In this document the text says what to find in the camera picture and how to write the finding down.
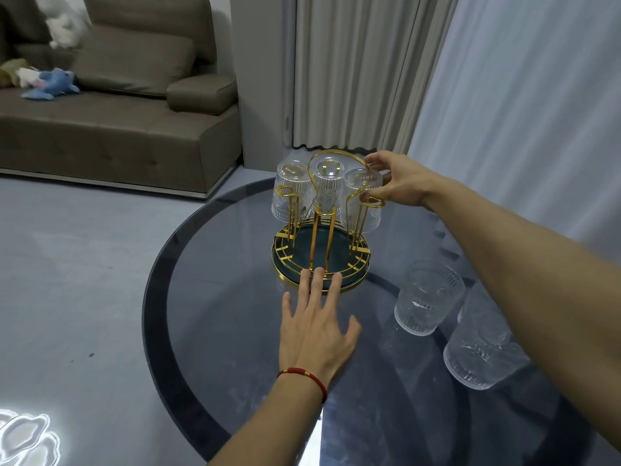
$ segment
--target right hand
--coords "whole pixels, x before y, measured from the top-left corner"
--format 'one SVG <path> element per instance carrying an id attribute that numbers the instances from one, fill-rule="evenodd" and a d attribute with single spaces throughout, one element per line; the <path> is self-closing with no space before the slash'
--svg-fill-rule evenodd
<path id="1" fill-rule="evenodd" d="M 381 150 L 365 157 L 369 168 L 381 172 L 390 170 L 384 175 L 384 186 L 370 189 L 361 194 L 361 201 L 370 197 L 393 201 L 410 206 L 426 206 L 425 198 L 431 193 L 435 183 L 444 179 L 442 175 L 432 172 L 407 155 Z"/>

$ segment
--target brown sofa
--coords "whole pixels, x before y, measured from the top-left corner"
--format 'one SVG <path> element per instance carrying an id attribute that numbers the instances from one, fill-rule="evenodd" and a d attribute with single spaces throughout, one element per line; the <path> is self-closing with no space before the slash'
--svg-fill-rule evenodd
<path id="1" fill-rule="evenodd" d="M 235 80 L 196 74 L 216 62 L 209 0 L 84 1 L 82 48 L 55 51 L 33 0 L 0 0 L 0 63 L 73 70 L 83 91 L 0 89 L 0 173 L 206 197 L 242 152 Z"/>

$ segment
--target curtain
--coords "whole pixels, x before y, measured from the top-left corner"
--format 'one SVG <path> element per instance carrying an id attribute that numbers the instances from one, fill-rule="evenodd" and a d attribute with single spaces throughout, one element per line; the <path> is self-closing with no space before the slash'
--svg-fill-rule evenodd
<path id="1" fill-rule="evenodd" d="M 298 0 L 294 147 L 408 141 L 456 0 Z"/>
<path id="2" fill-rule="evenodd" d="M 621 264 L 620 72 L 621 0 L 459 0 L 409 155 Z"/>

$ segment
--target floor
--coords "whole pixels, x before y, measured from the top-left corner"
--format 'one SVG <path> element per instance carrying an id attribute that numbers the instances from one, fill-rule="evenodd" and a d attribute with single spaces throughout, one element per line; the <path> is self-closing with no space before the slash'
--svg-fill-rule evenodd
<path id="1" fill-rule="evenodd" d="M 239 168 L 217 195 L 271 176 Z M 201 205 L 0 177 L 0 426 L 26 419 L 0 463 L 40 421 L 63 466 L 204 464 L 159 400 L 141 329 L 151 265 Z"/>

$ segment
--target clear glass tumbler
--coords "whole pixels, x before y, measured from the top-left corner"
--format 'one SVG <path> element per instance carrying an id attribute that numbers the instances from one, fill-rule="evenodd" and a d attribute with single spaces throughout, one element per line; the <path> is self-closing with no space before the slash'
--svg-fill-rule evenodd
<path id="1" fill-rule="evenodd" d="M 353 230 L 356 221 L 358 219 L 358 212 L 362 207 L 360 203 L 360 196 L 354 196 L 347 203 L 347 197 L 353 195 L 359 189 L 365 186 L 366 189 L 379 188 L 382 186 L 382 175 L 375 170 L 367 170 L 366 168 L 360 168 L 358 170 L 350 170 L 345 174 L 343 180 L 343 186 L 341 188 L 341 216 L 340 221 L 343 225 L 346 225 L 348 230 Z M 382 218 L 382 210 L 380 207 L 369 207 L 366 213 L 365 225 L 363 227 L 363 233 L 370 232 L 377 229 L 379 222 Z"/>
<path id="2" fill-rule="evenodd" d="M 442 262 L 417 261 L 406 272 L 394 317 L 411 334 L 429 335 L 461 301 L 464 290 L 460 275 Z"/>
<path id="3" fill-rule="evenodd" d="M 317 198 L 315 204 L 319 211 L 330 213 L 337 208 L 337 216 L 340 213 L 340 189 L 345 175 L 345 166 L 338 160 L 338 155 L 317 157 L 317 162 L 311 161 L 310 172 L 317 183 Z"/>
<path id="4" fill-rule="evenodd" d="M 466 298 L 462 318 L 444 348 L 444 363 L 466 386 L 483 390 L 528 365 L 501 308 L 480 283 Z"/>
<path id="5" fill-rule="evenodd" d="M 299 160 L 285 160 L 278 164 L 276 168 L 276 180 L 274 183 L 274 195 L 272 197 L 272 214 L 275 218 L 283 222 L 289 222 L 289 197 L 278 195 L 276 188 L 279 186 L 290 186 L 290 190 L 284 190 L 286 193 L 293 193 L 298 196 L 297 211 L 299 223 L 309 212 L 309 207 L 313 199 L 314 187 L 309 177 L 307 165 Z"/>

